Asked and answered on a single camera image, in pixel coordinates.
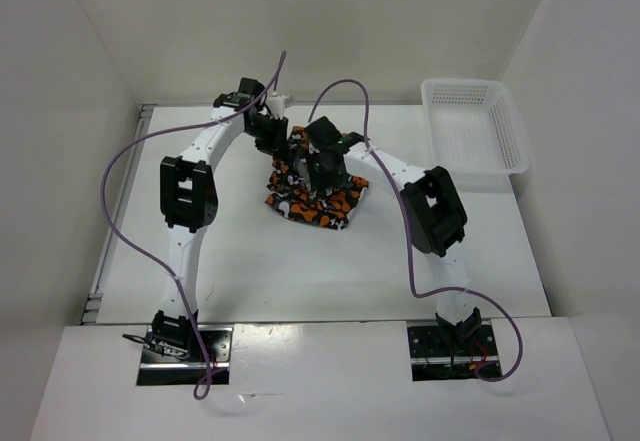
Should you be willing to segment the orange camouflage shorts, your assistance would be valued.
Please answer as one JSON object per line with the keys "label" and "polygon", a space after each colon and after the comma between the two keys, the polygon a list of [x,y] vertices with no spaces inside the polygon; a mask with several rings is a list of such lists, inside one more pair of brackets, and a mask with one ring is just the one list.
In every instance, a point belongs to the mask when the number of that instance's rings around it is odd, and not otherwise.
{"label": "orange camouflage shorts", "polygon": [[309,147],[303,127],[294,126],[286,156],[272,158],[265,204],[289,221],[335,231],[346,229],[370,183],[348,175],[343,187],[312,188],[306,171]]}

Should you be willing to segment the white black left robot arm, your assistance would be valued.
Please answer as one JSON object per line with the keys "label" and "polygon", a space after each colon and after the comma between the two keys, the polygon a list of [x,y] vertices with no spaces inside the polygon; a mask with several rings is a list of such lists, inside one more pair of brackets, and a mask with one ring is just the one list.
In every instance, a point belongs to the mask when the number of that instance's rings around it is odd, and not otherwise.
{"label": "white black left robot arm", "polygon": [[207,127],[175,157],[160,164],[160,209],[169,235],[167,281],[152,321],[150,342],[175,359],[199,350],[196,281],[204,235],[218,212],[214,172],[227,149],[242,134],[259,150],[274,154],[286,144],[286,109],[291,98],[263,93],[255,79],[243,78],[238,90],[216,98]]}

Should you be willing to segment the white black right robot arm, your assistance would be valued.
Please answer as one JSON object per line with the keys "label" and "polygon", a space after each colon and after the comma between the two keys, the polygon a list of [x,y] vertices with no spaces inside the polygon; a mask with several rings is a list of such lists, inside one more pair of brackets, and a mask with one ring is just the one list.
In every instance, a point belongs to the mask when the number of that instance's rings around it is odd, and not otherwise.
{"label": "white black right robot arm", "polygon": [[374,146],[365,134],[341,133],[326,117],[304,128],[313,187],[342,188],[361,177],[396,198],[403,222],[412,296],[436,296],[440,346],[460,354],[474,340],[479,310],[466,304],[469,277],[462,255],[468,216],[449,172],[411,165]]}

